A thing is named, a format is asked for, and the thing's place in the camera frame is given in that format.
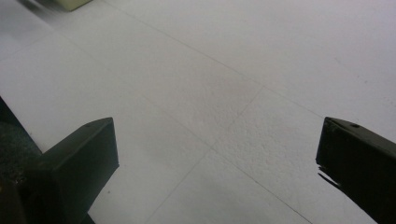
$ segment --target black object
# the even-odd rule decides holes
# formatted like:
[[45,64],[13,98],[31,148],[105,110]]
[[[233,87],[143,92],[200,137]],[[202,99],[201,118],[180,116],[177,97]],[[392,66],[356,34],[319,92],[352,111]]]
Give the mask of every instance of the black object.
[[357,124],[326,118],[317,164],[378,223],[396,223],[396,144]]
[[23,183],[0,179],[0,220],[91,224],[87,212],[118,167],[113,119],[88,123],[25,167]]
[[12,113],[12,111],[9,109],[8,105],[6,102],[3,100],[3,98],[0,96],[0,121],[8,124],[15,125],[17,127],[20,127],[23,129],[22,125],[18,121],[18,119],[15,117],[15,115]]
[[0,178],[20,184],[26,179],[24,167],[41,154],[24,129],[0,121]]

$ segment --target grout line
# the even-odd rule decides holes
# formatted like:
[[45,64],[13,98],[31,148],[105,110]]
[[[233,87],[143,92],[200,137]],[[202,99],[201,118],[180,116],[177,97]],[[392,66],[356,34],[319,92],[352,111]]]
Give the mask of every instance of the grout line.
[[264,188],[266,191],[268,191],[269,193],[271,193],[274,197],[276,197],[278,200],[280,200],[283,204],[285,204],[289,209],[291,209],[294,213],[296,213],[297,215],[299,215],[300,217],[302,217],[304,220],[306,220],[307,222],[309,222],[310,224],[313,224],[313,222],[311,222],[310,220],[308,220],[308,218],[306,218],[305,216],[303,216],[302,214],[300,214],[297,210],[295,210],[294,208],[292,208],[290,205],[288,205],[286,202],[284,202],[282,199],[280,199],[276,194],[274,194],[271,190],[269,190],[267,187],[265,187],[263,184],[261,184],[259,181],[255,180],[251,175],[249,175],[248,173],[246,173],[245,171],[243,171],[242,169],[240,169],[238,166],[236,166],[235,164],[233,164],[233,162],[229,161],[227,158],[225,158],[224,156],[222,156],[221,153],[219,153],[218,151],[216,151],[222,158],[224,158],[227,162],[229,162],[232,166],[234,166],[236,169],[238,169],[240,172],[242,172],[243,174],[247,175],[251,180],[253,180],[254,182],[256,182],[258,185],[260,185],[262,188]]
[[316,113],[315,111],[313,111],[313,110],[311,110],[311,109],[305,107],[304,105],[300,105],[299,103],[297,103],[297,102],[291,100],[290,98],[288,98],[288,97],[286,97],[286,96],[280,94],[279,92],[274,91],[274,90],[272,90],[272,89],[266,87],[265,85],[264,85],[264,88],[267,89],[268,91],[272,92],[273,94],[275,94],[275,95],[277,95],[277,96],[280,96],[281,98],[285,99],[286,101],[289,101],[289,102],[291,102],[291,103],[293,103],[293,104],[295,104],[295,105],[301,107],[302,109],[305,109],[305,110],[307,110],[308,112],[310,112],[310,113],[316,115],[317,117],[319,117],[319,118],[321,118],[321,119],[324,119],[324,117],[321,116],[320,114],[318,114],[318,113]]
[[153,26],[153,25],[151,25],[151,24],[149,24],[149,23],[147,23],[147,22],[145,22],[145,21],[139,20],[139,19],[138,19],[137,17],[135,17],[134,15],[132,15],[132,14],[130,14],[130,13],[128,13],[128,12],[122,10],[122,9],[119,9],[119,8],[117,8],[117,7],[114,7],[114,6],[110,5],[110,4],[109,4],[107,1],[105,1],[105,0],[103,0],[103,1],[104,1],[106,4],[108,4],[109,6],[115,8],[116,10],[118,10],[118,11],[122,12],[123,14],[127,15],[129,18],[131,18],[131,19],[133,19],[133,20],[136,20],[136,21],[142,23],[143,25],[146,25],[148,28],[150,28],[150,29],[152,29],[152,30],[155,30],[155,31],[159,32],[160,34],[165,35],[165,36],[171,38],[172,40],[176,41],[177,43],[179,43],[179,44],[181,44],[181,45],[187,47],[188,49],[192,49],[193,51],[195,51],[195,52],[197,52],[197,53],[199,53],[199,54],[205,56],[206,58],[209,58],[210,60],[212,60],[212,61],[214,61],[214,62],[216,62],[216,63],[219,63],[219,64],[223,65],[224,67],[226,67],[226,68],[232,70],[233,72],[235,72],[235,73],[238,74],[239,76],[241,76],[241,77],[243,77],[243,78],[246,78],[246,79],[248,79],[248,80],[250,80],[250,81],[252,81],[252,82],[254,82],[254,83],[256,83],[256,84],[260,84],[260,85],[261,85],[261,83],[260,83],[259,81],[254,80],[254,79],[252,79],[251,77],[248,77],[248,76],[244,75],[243,73],[237,71],[236,69],[232,68],[231,66],[227,65],[226,63],[222,63],[221,61],[219,61],[219,60],[217,60],[217,59],[215,59],[215,58],[213,58],[213,57],[211,57],[211,56],[209,56],[209,55],[203,53],[202,51],[200,51],[200,50],[198,50],[198,49],[196,49],[196,48],[190,46],[190,45],[187,44],[187,43],[182,42],[181,40],[179,40],[179,39],[177,39],[177,38],[175,38],[175,37],[169,35],[168,33],[166,33],[166,32],[164,32],[164,31],[160,30],[159,28],[157,28],[157,27],[155,27],[155,26]]
[[[101,67],[105,68],[106,71],[107,71],[109,74],[112,74],[112,73],[113,73],[113,70],[112,70],[112,69],[110,69],[109,67],[103,65],[102,62],[100,62],[100,61],[97,60],[95,57],[93,57],[87,50],[85,50],[84,48],[80,47],[77,43],[75,43],[75,42],[73,41],[73,39],[71,39],[71,38],[69,38],[68,36],[64,35],[64,34],[63,34],[62,32],[60,32],[60,31],[56,31],[56,34],[62,36],[62,37],[63,37],[65,40],[67,40],[70,44],[74,45],[78,50],[80,50],[82,53],[84,53],[84,54],[87,55],[89,58],[91,58],[95,63],[98,63]],[[124,80],[121,79],[119,76],[113,76],[113,77],[115,77],[116,79],[118,79],[120,82],[124,82]]]
[[[226,133],[231,129],[231,127],[233,126],[233,124],[236,123],[236,121],[245,113],[245,111],[248,109],[248,107],[251,105],[251,103],[253,103],[253,101],[256,100],[256,98],[260,95],[260,93],[262,92],[262,90],[263,90],[264,88],[265,88],[265,87],[264,87],[263,85],[260,87],[260,89],[257,91],[257,93],[253,96],[253,98],[247,103],[247,105],[245,106],[245,108],[243,108],[243,109],[241,110],[241,112],[238,113],[238,115],[236,116],[236,118],[228,125],[228,127],[225,129],[224,134],[226,134]],[[214,146],[220,141],[220,139],[224,136],[224,134],[221,135],[221,136],[219,136],[218,139],[215,141],[215,143],[212,144],[211,147],[214,147]]]
[[5,61],[5,60],[8,59],[8,58],[11,58],[12,56],[14,56],[14,55],[20,53],[21,51],[23,51],[23,50],[25,50],[25,49],[29,49],[29,48],[32,47],[34,44],[39,43],[39,42],[41,42],[41,41],[44,41],[45,38],[49,37],[50,35],[54,35],[55,33],[56,33],[56,31],[55,31],[54,29],[52,29],[52,27],[50,27],[50,31],[49,31],[48,34],[45,34],[45,35],[39,37],[37,40],[33,41],[33,42],[30,43],[30,44],[27,44],[27,45],[23,46],[23,47],[20,48],[20,49],[17,49],[16,51],[10,53],[8,56],[6,56],[6,57],[4,57],[4,58],[0,58],[0,62]]
[[145,94],[143,94],[142,92],[139,92],[141,94],[141,96],[143,98],[145,98],[149,103],[151,103],[152,105],[154,105],[155,107],[157,107],[159,110],[161,110],[166,116],[168,116],[170,119],[172,119],[173,121],[175,121],[178,125],[180,125],[181,127],[183,127],[184,129],[186,129],[187,131],[189,131],[189,133],[191,133],[193,136],[195,136],[198,140],[200,140],[201,142],[203,142],[207,147],[212,148],[212,146],[210,146],[206,141],[204,141],[204,139],[202,139],[200,136],[198,136],[196,133],[194,133],[192,130],[190,130],[190,128],[188,128],[187,126],[185,126],[182,122],[180,122],[178,119],[174,118],[170,113],[168,113],[167,111],[165,111],[161,106],[155,104],[154,102],[152,102]]
[[178,184],[175,186],[174,189],[171,190],[171,192],[168,194],[168,196],[166,196],[166,198],[160,203],[160,205],[158,205],[158,207],[152,212],[152,214],[148,217],[148,219],[145,221],[145,224],[149,223],[149,221],[151,220],[152,217],[154,217],[154,215],[157,213],[157,211],[160,209],[160,207],[163,206],[163,204],[168,200],[168,198],[177,190],[178,186],[180,186],[180,184],[187,178],[187,176],[189,176],[189,174],[195,169],[195,167],[201,163],[201,161],[206,157],[206,155],[211,152],[213,150],[213,148],[210,148],[205,154],[204,156],[198,160],[198,162],[196,162],[192,168],[183,176],[183,178],[181,179],[180,182],[178,182]]

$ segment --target white floor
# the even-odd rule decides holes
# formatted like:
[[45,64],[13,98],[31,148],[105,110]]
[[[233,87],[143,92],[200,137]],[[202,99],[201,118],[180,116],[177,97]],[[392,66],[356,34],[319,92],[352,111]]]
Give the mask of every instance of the white floor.
[[395,1],[29,8],[0,0],[0,95],[43,151],[115,119],[96,223],[374,223],[315,157],[326,116],[396,141]]

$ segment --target floor tile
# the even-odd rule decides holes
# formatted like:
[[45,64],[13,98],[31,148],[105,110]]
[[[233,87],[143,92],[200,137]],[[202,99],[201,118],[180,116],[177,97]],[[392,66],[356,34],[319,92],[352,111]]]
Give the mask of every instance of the floor tile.
[[264,89],[214,149],[312,223],[374,223],[319,177],[322,122]]
[[211,151],[148,223],[308,222]]
[[52,29],[18,1],[0,1],[0,60],[49,35]]
[[64,34],[210,145],[261,87],[120,13]]
[[322,117],[396,140],[390,1],[134,0],[123,10]]

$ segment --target black plastic block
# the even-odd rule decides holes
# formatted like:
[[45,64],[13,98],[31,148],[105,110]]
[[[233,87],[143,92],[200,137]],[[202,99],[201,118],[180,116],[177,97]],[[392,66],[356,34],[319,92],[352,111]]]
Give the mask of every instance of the black plastic block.
[[26,224],[23,205],[14,183],[0,178],[0,223]]
[[378,223],[396,223],[396,144],[357,124],[326,118],[317,164]]
[[119,167],[113,119],[88,123],[26,169],[50,223],[78,224]]

